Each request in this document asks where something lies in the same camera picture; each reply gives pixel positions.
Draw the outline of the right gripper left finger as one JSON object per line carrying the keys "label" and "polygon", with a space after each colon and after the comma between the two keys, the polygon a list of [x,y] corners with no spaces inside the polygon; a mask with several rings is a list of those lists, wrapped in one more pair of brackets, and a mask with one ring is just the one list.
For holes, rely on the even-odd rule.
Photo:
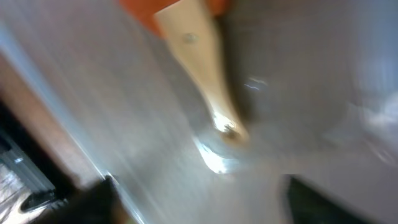
{"label": "right gripper left finger", "polygon": [[34,224],[113,224],[118,199],[114,180],[107,176],[61,208],[46,212]]}

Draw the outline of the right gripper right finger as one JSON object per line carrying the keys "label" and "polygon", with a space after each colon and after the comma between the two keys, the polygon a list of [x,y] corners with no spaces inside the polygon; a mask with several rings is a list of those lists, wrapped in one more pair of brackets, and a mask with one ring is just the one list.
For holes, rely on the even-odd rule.
{"label": "right gripper right finger", "polygon": [[285,186],[285,209],[293,224],[372,224],[334,202],[316,187],[297,175],[288,175]]}

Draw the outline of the clear plastic container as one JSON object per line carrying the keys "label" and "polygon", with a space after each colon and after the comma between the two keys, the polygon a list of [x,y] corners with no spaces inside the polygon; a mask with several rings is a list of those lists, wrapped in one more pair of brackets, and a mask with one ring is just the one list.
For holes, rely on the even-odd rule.
{"label": "clear plastic container", "polygon": [[116,1],[2,1],[1,52],[141,223],[288,223],[288,175],[396,223],[397,2],[233,1],[217,26],[243,144]]}

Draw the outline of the orange scraper wooden handle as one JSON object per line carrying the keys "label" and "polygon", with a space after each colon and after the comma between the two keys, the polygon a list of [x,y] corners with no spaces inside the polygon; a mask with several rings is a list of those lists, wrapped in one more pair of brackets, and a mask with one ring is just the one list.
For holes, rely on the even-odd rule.
{"label": "orange scraper wooden handle", "polygon": [[222,40],[215,18],[229,0],[119,0],[124,10],[167,47],[201,93],[212,124],[230,142],[249,134],[228,90]]}

